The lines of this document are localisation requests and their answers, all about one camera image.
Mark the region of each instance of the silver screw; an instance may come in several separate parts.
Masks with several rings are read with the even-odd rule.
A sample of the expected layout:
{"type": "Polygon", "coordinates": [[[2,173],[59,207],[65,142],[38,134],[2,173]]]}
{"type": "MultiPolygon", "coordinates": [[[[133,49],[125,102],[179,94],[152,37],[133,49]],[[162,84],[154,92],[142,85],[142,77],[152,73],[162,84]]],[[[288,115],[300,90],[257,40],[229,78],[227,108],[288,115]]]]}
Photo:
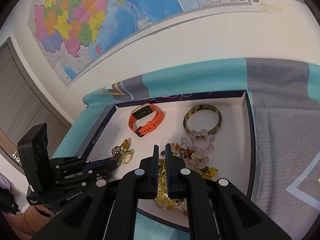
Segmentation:
{"type": "Polygon", "coordinates": [[[228,186],[229,182],[226,179],[219,179],[219,184],[221,186],[228,186]]]}
{"type": "Polygon", "coordinates": [[[104,180],[104,179],[99,179],[99,180],[97,180],[97,182],[96,182],[96,185],[98,186],[98,187],[103,187],[103,186],[105,186],[107,184],[107,182],[104,180]]]}
{"type": "Polygon", "coordinates": [[[183,175],[189,175],[190,174],[190,170],[189,169],[187,169],[187,168],[183,168],[183,169],[181,169],[181,174],[183,174],[183,175]]]}
{"type": "Polygon", "coordinates": [[[136,175],[138,175],[138,176],[141,176],[141,175],[144,174],[144,170],[143,170],[143,169],[136,169],[136,170],[134,171],[134,174],[136,174],[136,175]]]}

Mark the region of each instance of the orange watch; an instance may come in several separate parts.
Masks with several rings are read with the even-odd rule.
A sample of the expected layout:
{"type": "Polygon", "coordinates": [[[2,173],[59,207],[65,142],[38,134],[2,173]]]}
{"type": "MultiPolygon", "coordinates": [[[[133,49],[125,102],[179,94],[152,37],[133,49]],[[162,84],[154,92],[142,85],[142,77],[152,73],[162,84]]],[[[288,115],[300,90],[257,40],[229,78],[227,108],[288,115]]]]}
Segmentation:
{"type": "Polygon", "coordinates": [[[134,109],[131,112],[130,118],[129,118],[129,128],[139,137],[145,136],[147,133],[155,130],[159,124],[161,124],[162,120],[164,118],[164,112],[162,110],[158,110],[156,106],[153,104],[144,104],[142,106],[139,106],[138,108],[134,109]],[[151,114],[153,111],[156,112],[155,117],[149,121],[146,125],[140,126],[137,130],[134,128],[134,124],[137,120],[141,119],[142,117],[147,116],[148,114],[151,114]]]}

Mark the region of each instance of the colorful map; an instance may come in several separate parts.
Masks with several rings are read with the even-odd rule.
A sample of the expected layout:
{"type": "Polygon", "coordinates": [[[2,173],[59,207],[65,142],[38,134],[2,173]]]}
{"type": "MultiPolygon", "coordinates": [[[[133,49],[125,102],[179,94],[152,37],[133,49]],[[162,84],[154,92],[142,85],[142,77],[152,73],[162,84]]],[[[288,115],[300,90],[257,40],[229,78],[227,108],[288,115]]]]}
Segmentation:
{"type": "Polygon", "coordinates": [[[96,59],[143,28],[184,11],[230,1],[33,0],[29,26],[52,68],[69,85],[96,59]]]}

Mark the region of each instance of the gray wooden door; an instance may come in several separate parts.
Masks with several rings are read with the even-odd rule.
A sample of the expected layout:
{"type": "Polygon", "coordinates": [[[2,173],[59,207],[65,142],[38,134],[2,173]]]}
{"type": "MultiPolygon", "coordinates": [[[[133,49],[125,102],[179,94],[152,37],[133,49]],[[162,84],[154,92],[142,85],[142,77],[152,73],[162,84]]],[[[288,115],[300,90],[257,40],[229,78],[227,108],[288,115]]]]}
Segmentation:
{"type": "Polygon", "coordinates": [[[0,147],[21,165],[18,142],[31,127],[44,122],[51,157],[68,128],[43,105],[21,75],[8,46],[4,46],[0,50],[0,147]]]}

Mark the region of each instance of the watch face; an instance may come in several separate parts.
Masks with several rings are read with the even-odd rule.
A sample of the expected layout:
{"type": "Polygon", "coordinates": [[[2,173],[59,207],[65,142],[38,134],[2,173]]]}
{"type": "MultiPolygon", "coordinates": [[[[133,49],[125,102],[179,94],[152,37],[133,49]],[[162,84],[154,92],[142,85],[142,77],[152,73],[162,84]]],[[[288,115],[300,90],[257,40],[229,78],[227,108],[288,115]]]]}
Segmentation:
{"type": "Polygon", "coordinates": [[[143,105],[141,107],[138,107],[137,110],[133,111],[132,115],[135,119],[139,120],[148,114],[151,114],[153,110],[149,105],[143,105]]]}

